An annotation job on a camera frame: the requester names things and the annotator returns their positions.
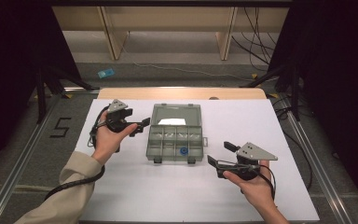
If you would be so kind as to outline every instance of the white table surface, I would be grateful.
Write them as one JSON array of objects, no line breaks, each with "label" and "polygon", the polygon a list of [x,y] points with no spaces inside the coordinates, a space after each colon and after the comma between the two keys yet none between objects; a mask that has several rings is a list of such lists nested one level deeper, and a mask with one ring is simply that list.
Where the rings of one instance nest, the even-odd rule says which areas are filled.
[{"label": "white table surface", "polygon": [[[112,100],[94,100],[76,151],[91,155],[88,147],[91,127],[99,112]],[[217,160],[236,161],[223,147],[251,142],[278,156],[270,162],[275,174],[275,203],[291,221],[319,220],[310,196],[285,141],[269,100],[123,100],[133,108],[127,121],[151,118],[154,104],[195,104],[201,106],[203,136],[209,145],[204,158],[195,165],[164,161],[154,164],[146,157],[149,127],[135,137],[124,139],[120,152],[105,165],[104,176],[80,220],[118,222],[245,222],[261,221],[240,189],[217,178],[207,155]]]}]

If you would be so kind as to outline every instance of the sleeve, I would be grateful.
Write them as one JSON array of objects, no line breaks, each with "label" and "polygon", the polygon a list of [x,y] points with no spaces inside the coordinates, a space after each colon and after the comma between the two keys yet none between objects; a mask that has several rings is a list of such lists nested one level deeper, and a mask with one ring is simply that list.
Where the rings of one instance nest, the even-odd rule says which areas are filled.
[{"label": "sleeve", "polygon": [[[92,157],[74,152],[62,169],[60,183],[96,176],[102,166]],[[94,190],[94,183],[75,186],[53,194],[39,207],[26,213],[20,223],[77,223]]]}]

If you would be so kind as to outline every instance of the clear plastic organizer box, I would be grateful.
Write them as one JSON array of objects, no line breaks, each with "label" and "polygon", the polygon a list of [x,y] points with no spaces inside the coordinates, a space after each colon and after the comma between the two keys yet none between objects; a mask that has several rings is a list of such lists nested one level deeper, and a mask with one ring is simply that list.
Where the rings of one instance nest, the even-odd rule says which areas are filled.
[{"label": "clear plastic organizer box", "polygon": [[146,157],[154,163],[202,161],[200,105],[154,105]]}]

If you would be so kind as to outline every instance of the floor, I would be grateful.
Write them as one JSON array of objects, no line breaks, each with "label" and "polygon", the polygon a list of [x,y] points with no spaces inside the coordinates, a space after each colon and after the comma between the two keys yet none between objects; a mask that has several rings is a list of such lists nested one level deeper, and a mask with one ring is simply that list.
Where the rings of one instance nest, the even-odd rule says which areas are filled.
[{"label": "floor", "polygon": [[[219,75],[232,77],[232,79],[227,82],[212,83],[211,85],[234,87],[238,86],[239,83],[252,80],[252,75],[263,75],[265,73],[263,70],[267,69],[265,63],[255,56],[250,56],[250,54],[244,51],[237,43],[235,43],[235,41],[231,42],[228,60],[221,61],[213,33],[131,32],[124,46],[125,50],[122,52],[118,61],[111,60],[103,33],[64,32],[64,34],[67,38],[69,47],[73,52],[73,56],[78,63],[80,73],[85,73],[84,69],[86,69],[86,67],[89,69],[90,63],[97,64],[95,65],[96,71],[102,69],[103,66],[107,67],[108,65],[117,65],[117,68],[119,68],[120,65],[124,66],[126,64],[138,64],[135,66],[139,66],[140,64],[154,64],[156,66],[150,69],[154,69],[155,72],[159,71],[160,73],[176,71],[182,75],[188,74],[189,76],[197,75],[210,77]],[[263,44],[273,49],[274,41],[276,42],[279,34],[270,34],[270,36],[271,37],[267,34],[261,34]],[[234,35],[234,38],[242,46],[250,49],[251,44],[244,37],[252,39],[253,34]],[[260,47],[252,45],[252,52],[261,59],[266,61],[269,60],[269,56],[263,54]],[[272,52],[273,50],[268,49],[269,55],[271,55]],[[240,74],[239,71],[234,69],[235,66],[238,65],[251,67],[253,72]],[[87,73],[94,78],[91,79],[91,81],[98,79],[96,72]],[[266,82],[261,88],[265,92],[273,95],[276,93],[273,89],[274,81],[275,80]],[[182,83],[178,79],[171,82],[171,85],[173,86],[181,84]],[[205,83],[193,84],[196,86],[205,85]],[[84,106],[88,106],[88,103],[96,98],[96,96],[95,93],[78,94],[73,97],[71,103],[64,102],[60,99],[58,100],[59,102],[54,108],[55,112],[53,113],[74,113],[74,110],[70,109],[70,104],[84,104]],[[272,97],[270,98],[271,102],[274,104],[281,100],[283,96],[285,95],[281,95],[281,98]],[[52,103],[55,101],[55,98],[51,97],[48,101]],[[279,109],[285,107],[286,104],[289,104],[289,102],[282,100],[275,104],[274,107]],[[313,174],[310,173],[310,167],[308,166],[307,160],[305,160],[306,157],[304,157],[304,152],[296,144],[296,142],[298,142],[298,138],[296,138],[298,132],[296,132],[295,129],[298,127],[298,124],[291,120],[290,115],[289,117],[282,115],[281,125],[282,129],[287,132],[287,142],[295,157],[299,172],[304,178],[304,183],[307,185],[310,181],[310,177],[313,177],[309,192],[321,218],[321,221],[318,223],[358,223],[358,190],[349,179],[339,159],[334,156],[334,150],[329,145],[328,139],[324,135],[324,131],[318,125],[317,119],[312,116],[311,111],[306,107],[306,100],[301,98],[300,104],[300,126],[304,127],[305,134],[310,143],[308,144],[308,147],[311,147],[310,150],[315,152],[318,162],[322,165],[322,173],[325,173],[325,175],[318,174],[315,170],[313,170]],[[78,113],[75,113],[72,116],[78,116],[77,118],[82,119],[85,115],[87,115],[87,110],[78,110]],[[27,145],[29,136],[33,134],[33,131],[37,130],[37,127],[30,128],[34,127],[36,116],[37,105],[35,103],[35,98],[31,97],[29,110],[24,114],[22,122],[19,123],[18,131],[14,133],[10,144],[0,155],[0,188],[7,181],[7,177],[16,165],[16,160],[24,150],[24,146]],[[74,129],[81,130],[81,127],[81,124],[79,124],[76,125]],[[68,139],[72,142],[58,142],[57,144],[71,145],[76,143],[77,136],[73,135]],[[40,139],[35,140],[39,141],[39,143],[45,141],[43,136]],[[52,164],[52,162],[44,161],[42,155],[43,154],[39,154],[36,151],[36,153],[28,160],[29,165],[27,166],[27,169],[24,169],[24,173],[21,174],[21,179],[15,193],[13,193],[8,200],[5,210],[1,211],[2,216],[0,218],[0,223],[11,223],[15,220],[14,217],[17,217],[19,214],[40,204],[40,200],[38,201],[35,198],[43,197],[43,195],[46,194],[46,189],[36,189],[36,186],[51,186],[51,184],[47,185],[46,182],[54,183],[53,181],[55,181],[55,178],[58,176],[57,172],[60,170],[58,167],[62,167],[63,164]],[[60,157],[67,158],[70,155],[70,151],[59,151],[54,153],[54,155],[61,155]],[[48,169],[51,168],[54,172],[45,172],[46,176],[44,178],[34,175],[34,173],[32,173],[33,169],[31,168],[34,163],[38,163],[38,165],[40,165],[40,163],[46,164],[46,167],[48,167]],[[325,177],[328,178],[327,184],[324,183]],[[332,208],[334,204],[332,199],[338,199],[339,202],[343,202],[343,208],[341,210]],[[345,216],[348,216],[348,218],[341,218],[339,217],[340,214],[344,214]]]}]

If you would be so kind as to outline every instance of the wooden edge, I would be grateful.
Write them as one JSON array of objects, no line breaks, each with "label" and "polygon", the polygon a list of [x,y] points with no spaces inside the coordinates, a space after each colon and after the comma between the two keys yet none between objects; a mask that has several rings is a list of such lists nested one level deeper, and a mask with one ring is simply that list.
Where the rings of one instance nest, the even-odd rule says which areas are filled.
[{"label": "wooden edge", "polygon": [[98,99],[169,99],[169,100],[220,100],[267,99],[258,88],[192,88],[192,87],[141,87],[101,89]]}]

